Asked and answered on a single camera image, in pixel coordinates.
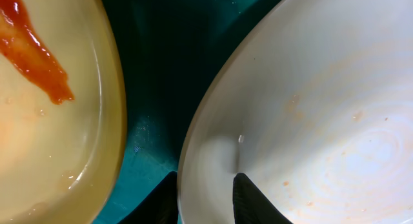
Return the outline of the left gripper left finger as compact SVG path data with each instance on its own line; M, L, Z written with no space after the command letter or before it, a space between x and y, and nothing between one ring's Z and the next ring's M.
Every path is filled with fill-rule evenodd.
M177 172L169 172L119 224L177 224Z

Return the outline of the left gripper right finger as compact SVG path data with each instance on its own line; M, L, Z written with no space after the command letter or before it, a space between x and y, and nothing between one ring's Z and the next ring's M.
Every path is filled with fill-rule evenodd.
M235 224L292 224L244 173L233 180Z

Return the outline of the white plate with small stains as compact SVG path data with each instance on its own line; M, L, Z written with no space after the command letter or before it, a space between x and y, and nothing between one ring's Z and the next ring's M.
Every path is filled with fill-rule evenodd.
M183 223L233 223L242 172L293 223L412 222L412 0L282 0L213 80Z

